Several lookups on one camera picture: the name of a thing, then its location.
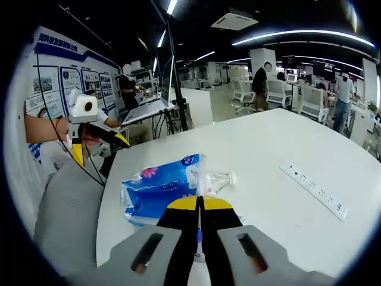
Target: poster board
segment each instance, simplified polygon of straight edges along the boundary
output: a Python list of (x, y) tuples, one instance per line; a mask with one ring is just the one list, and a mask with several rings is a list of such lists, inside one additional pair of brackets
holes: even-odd
[[(116, 76), (121, 70), (116, 63), (44, 27), (37, 29), (34, 41), (36, 46), (30, 54), (32, 88), (26, 100), (27, 114), (37, 116), (44, 108), (39, 71), (43, 96), (52, 117), (68, 117), (68, 96), (73, 88), (77, 88), (82, 92), (95, 90), (98, 108), (116, 119), (115, 95), (118, 92)], [(40, 157), (40, 145), (29, 145), (37, 160)]]

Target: ceiling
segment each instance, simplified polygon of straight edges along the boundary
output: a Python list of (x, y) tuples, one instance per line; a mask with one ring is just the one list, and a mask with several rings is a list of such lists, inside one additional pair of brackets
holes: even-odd
[[(163, 47), (157, 48), (165, 25), (151, 1), (157, 4), (158, 10), (166, 17), (165, 11), (170, 0), (117, 1), (102, 6), (95, 5), (93, 1), (60, 1), (63, 8), (69, 7), (72, 15), (109, 45), (101, 42), (55, 4), (47, 6), (49, 13), (44, 14), (40, 23), (113, 59), (121, 66), (134, 60), (141, 60), (142, 64), (147, 66), (152, 64), (157, 52), (159, 57), (163, 58), (170, 54), (167, 36), (164, 38)], [(281, 60), (284, 55), (307, 55), (343, 61), (361, 67), (363, 57), (373, 61), (379, 58), (378, 48), (339, 36), (290, 34), (232, 46), (232, 43), (251, 36), (300, 29), (348, 33), (367, 39), (378, 46), (376, 27), (373, 29), (374, 26), (366, 21), (371, 11), (367, 11), (360, 1), (353, 1), (353, 3), (358, 20), (356, 33), (350, 18), (347, 17), (346, 1), (178, 0), (170, 19), (176, 58), (183, 60), (182, 66), (183, 63), (215, 51), (213, 55), (205, 57), (196, 64), (206, 61), (226, 62), (248, 58), (250, 49), (261, 48), (265, 45), (264, 47), (276, 51), (277, 60)], [(225, 15), (229, 7), (249, 13), (258, 21), (258, 24), (241, 31), (212, 28), (211, 25)], [(138, 37), (146, 43), (149, 51), (143, 48)], [(279, 43), (289, 41), (304, 41), (304, 43)], [(351, 49), (316, 44), (311, 41), (334, 43)], [(369, 57), (352, 49), (364, 52)]]

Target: electrical outlet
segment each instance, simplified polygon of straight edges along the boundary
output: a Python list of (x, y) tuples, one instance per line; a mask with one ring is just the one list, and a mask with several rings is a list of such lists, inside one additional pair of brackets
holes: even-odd
[(338, 219), (344, 220), (346, 218), (348, 208), (340, 200), (330, 195), (326, 189), (320, 187), (316, 181), (302, 172), (300, 168), (294, 165), (279, 168), (324, 204)]

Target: jeans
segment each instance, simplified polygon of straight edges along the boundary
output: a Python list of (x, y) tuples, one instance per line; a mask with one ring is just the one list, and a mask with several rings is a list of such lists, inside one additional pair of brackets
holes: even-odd
[(338, 99), (335, 108), (335, 123), (333, 124), (333, 130), (340, 134), (343, 132), (344, 124), (348, 120), (350, 112), (351, 103), (345, 103)]

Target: packaged tissue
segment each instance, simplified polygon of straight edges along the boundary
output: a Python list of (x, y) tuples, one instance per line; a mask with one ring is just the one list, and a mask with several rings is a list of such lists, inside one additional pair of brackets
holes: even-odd
[(202, 155), (194, 154), (144, 169), (131, 180), (122, 182), (121, 203), (127, 219), (137, 226), (147, 224), (147, 218), (157, 222), (170, 203), (196, 195), (201, 161)]

